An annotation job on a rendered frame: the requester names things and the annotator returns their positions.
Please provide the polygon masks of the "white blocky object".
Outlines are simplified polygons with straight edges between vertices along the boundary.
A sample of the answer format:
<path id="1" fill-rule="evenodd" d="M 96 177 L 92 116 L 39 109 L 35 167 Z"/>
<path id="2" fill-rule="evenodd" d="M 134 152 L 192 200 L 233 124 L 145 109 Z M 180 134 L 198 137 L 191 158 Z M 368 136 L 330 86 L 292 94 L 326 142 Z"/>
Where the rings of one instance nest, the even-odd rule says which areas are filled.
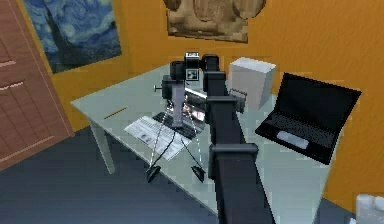
<path id="1" fill-rule="evenodd" d="M 359 194 L 356 198 L 356 217 L 348 224 L 384 224 L 384 197 Z"/>

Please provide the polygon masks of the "pale green table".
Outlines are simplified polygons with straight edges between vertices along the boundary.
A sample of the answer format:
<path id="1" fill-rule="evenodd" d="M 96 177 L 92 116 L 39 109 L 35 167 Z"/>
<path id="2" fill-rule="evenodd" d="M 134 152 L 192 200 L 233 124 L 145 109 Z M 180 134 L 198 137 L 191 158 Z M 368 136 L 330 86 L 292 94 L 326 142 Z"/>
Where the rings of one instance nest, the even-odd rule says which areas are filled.
<path id="1" fill-rule="evenodd" d="M 106 141 L 107 135 L 121 142 L 144 161 L 151 159 L 151 150 L 125 132 L 124 128 L 143 116 L 152 117 L 164 110 L 166 102 L 159 92 L 153 90 L 153 85 L 160 82 L 162 76 L 168 72 L 169 67 L 164 65 L 72 102 L 86 116 L 109 173 L 115 172 L 115 165 Z M 261 109 L 246 109 L 238 118 L 245 139 L 259 147 L 256 166 L 276 224 L 347 224 L 351 215 L 322 198 L 330 166 L 311 160 L 255 133 L 255 129 L 273 110 L 275 101 L 276 96 L 270 95 Z M 103 120 L 109 113 L 125 106 L 130 107 Z M 188 145 L 191 153 L 199 158 L 197 138 L 200 142 L 202 164 L 207 167 L 209 130 L 204 129 Z M 164 176 L 215 213 L 217 208 L 214 183 L 211 180 L 201 183 L 192 174 L 193 164 L 194 161 L 186 149 L 171 160 L 159 161 Z"/>

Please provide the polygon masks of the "brown pencil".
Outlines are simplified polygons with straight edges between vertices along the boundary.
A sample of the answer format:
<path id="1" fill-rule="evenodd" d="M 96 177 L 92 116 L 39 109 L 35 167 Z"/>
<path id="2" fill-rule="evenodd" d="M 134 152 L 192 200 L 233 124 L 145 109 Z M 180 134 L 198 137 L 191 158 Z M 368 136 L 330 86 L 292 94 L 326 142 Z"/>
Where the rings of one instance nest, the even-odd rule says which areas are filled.
<path id="1" fill-rule="evenodd" d="M 108 115 L 106 115 L 106 116 L 103 118 L 103 120 L 106 120 L 106 119 L 108 119 L 108 118 L 110 118 L 110 117 L 112 117 L 112 116 L 114 116 L 114 115 L 116 115 L 116 114 L 118 114 L 118 113 L 120 113 L 120 112 L 122 112 L 122 111 L 128 109 L 129 107 L 130 107 L 130 106 L 125 106 L 125 107 L 123 107 L 123 108 L 121 108 L 121 109 L 118 109 L 118 110 L 116 110 L 116 111 L 114 111 L 114 112 L 111 112 L 111 113 L 109 113 Z"/>

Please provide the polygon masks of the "white box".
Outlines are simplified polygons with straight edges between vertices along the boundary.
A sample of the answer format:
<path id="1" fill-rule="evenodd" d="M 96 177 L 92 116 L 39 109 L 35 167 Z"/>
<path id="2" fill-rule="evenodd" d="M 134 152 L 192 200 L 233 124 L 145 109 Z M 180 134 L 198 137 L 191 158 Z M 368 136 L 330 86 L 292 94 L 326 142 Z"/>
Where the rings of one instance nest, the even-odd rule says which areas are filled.
<path id="1" fill-rule="evenodd" d="M 249 109 L 258 110 L 270 96 L 276 65 L 241 57 L 229 65 L 229 86 L 245 92 Z"/>

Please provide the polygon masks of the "brown framed picture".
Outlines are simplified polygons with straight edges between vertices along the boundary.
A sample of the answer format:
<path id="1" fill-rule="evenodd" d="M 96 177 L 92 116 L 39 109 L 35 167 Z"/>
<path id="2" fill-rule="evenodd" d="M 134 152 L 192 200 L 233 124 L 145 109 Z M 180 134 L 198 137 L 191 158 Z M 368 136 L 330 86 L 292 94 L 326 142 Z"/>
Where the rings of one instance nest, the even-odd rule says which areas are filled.
<path id="1" fill-rule="evenodd" d="M 163 0 L 169 36 L 248 42 L 248 20 L 267 0 Z"/>

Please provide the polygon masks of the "black open laptop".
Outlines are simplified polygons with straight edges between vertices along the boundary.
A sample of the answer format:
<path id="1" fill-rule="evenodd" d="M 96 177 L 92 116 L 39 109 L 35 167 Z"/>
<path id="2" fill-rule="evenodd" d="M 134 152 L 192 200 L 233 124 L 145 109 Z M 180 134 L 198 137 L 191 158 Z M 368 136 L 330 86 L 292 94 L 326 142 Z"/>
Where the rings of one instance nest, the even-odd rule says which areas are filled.
<path id="1" fill-rule="evenodd" d="M 255 133 L 324 165 L 361 92 L 286 73 L 274 109 Z"/>

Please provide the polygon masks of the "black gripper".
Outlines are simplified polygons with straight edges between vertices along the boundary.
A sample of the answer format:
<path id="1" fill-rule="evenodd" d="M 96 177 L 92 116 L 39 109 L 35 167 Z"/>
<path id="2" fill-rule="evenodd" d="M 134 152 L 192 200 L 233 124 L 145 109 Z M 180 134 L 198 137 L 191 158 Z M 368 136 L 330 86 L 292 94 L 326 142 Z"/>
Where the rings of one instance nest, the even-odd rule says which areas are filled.
<path id="1" fill-rule="evenodd" d="M 173 61 L 170 64 L 169 74 L 163 76 L 160 89 L 162 90 L 162 97 L 166 100 L 170 100 L 173 105 L 172 127 L 177 129 L 182 128 L 183 127 L 183 104 L 185 101 L 185 63 L 183 61 Z M 166 111 L 164 112 L 164 118 L 166 117 L 169 111 L 170 111 L 170 108 L 166 107 Z M 192 119 L 191 112 L 188 112 L 188 116 L 192 122 L 194 133 L 197 135 L 196 126 Z M 164 118 L 162 119 L 162 122 L 161 122 L 161 128 L 164 126 L 164 121 L 165 121 Z M 161 134 L 160 131 L 157 134 L 156 142 L 158 142 L 159 140 L 159 137 Z M 168 143 L 166 148 L 157 158 L 154 158 L 154 155 L 153 155 L 157 148 L 157 145 L 154 145 L 154 148 L 152 149 L 153 154 L 151 155 L 150 166 L 146 171 L 146 178 L 148 183 L 151 183 L 155 179 L 155 177 L 160 173 L 161 167 L 157 165 L 157 162 L 167 152 L 173 140 L 174 140 L 174 137 L 172 137 L 171 141 Z M 201 183 L 203 183 L 206 172 L 202 167 L 203 164 L 202 164 L 202 156 L 201 156 L 199 139 L 197 138 L 196 140 L 198 145 L 198 155 L 199 155 L 198 160 L 188 149 L 184 141 L 183 140 L 181 141 L 185 149 L 187 150 L 188 154 L 196 163 L 196 165 L 191 166 L 192 172 L 197 177 L 197 179 Z"/>

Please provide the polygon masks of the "brown wooden door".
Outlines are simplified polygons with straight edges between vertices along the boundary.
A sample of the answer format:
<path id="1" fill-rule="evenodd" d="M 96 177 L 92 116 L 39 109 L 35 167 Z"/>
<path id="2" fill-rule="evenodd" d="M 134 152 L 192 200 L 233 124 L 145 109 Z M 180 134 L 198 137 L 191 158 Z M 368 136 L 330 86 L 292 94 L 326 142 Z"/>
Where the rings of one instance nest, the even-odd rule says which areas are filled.
<path id="1" fill-rule="evenodd" d="M 20 0 L 0 0 L 0 171 L 74 135 Z"/>

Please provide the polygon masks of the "white paper sheet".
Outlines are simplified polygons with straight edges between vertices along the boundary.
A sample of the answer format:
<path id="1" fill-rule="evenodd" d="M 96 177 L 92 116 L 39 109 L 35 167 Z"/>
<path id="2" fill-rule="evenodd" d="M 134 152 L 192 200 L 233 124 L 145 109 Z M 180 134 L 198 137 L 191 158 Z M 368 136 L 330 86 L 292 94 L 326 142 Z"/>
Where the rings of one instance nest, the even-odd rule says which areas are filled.
<path id="1" fill-rule="evenodd" d="M 148 116 L 134 121 L 125 131 L 155 150 L 157 154 L 162 154 L 166 160 L 171 160 L 184 146 L 191 143 L 190 139 Z"/>

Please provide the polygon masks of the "blue swirl painting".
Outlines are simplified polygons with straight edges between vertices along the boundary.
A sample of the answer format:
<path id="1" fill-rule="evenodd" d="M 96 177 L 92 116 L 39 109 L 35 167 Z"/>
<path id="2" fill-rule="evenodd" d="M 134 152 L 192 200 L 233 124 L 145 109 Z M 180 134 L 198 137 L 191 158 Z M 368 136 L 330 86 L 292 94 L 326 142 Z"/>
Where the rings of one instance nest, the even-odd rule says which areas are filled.
<path id="1" fill-rule="evenodd" d="M 53 74 L 120 56 L 112 0 L 22 0 Z"/>

